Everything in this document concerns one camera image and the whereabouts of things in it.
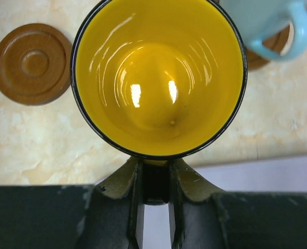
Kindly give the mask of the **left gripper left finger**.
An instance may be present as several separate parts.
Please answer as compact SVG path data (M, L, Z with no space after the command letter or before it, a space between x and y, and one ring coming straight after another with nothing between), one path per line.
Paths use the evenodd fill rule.
M97 185L0 186L0 248L141 248L143 164Z

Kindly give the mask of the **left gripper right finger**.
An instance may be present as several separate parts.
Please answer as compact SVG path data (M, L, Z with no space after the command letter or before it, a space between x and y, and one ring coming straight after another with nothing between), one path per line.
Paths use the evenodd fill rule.
M168 163L172 248L307 248L307 192L231 192Z

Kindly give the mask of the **yellow transparent mug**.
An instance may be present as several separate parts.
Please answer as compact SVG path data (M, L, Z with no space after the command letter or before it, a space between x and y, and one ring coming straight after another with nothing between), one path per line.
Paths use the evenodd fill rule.
M241 36L215 1L100 1L71 55L71 86L90 128L130 156L94 192L118 200L137 180L153 187L193 172L184 158L234 120L247 84Z

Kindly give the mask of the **dark brown wooden coaster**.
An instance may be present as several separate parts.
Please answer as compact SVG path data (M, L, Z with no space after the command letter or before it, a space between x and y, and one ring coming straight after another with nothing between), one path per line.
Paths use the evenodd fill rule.
M42 23L20 26L0 42L0 91L24 105L43 105L70 86L72 44Z

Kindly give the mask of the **white mug blue handle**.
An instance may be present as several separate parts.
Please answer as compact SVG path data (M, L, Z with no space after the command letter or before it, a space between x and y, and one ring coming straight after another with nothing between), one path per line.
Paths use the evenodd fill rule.
M247 49L275 61L292 60L307 48L307 0L219 1L238 28ZM289 50L280 55L266 48L264 40L292 24L294 37Z

